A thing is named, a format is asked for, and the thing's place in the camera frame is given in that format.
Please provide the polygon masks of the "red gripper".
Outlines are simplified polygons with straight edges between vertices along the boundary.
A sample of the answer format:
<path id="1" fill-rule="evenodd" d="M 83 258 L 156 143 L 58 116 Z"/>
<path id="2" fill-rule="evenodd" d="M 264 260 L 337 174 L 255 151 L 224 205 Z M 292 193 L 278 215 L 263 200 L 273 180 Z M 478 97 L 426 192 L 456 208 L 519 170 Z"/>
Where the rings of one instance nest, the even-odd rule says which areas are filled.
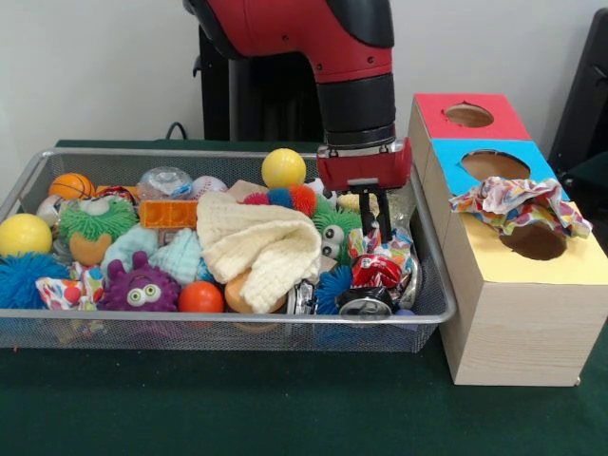
<path id="1" fill-rule="evenodd" d="M 411 147 L 409 138 L 388 144 L 362 149 L 336 149 L 327 144 L 316 151 L 316 167 L 326 189 L 347 191 L 354 186 L 377 185 L 376 192 L 379 224 L 383 243 L 392 240 L 390 207 L 385 189 L 404 186 L 410 176 Z M 367 236 L 375 222 L 371 210 L 370 193 L 359 194 L 359 210 L 362 232 Z"/>

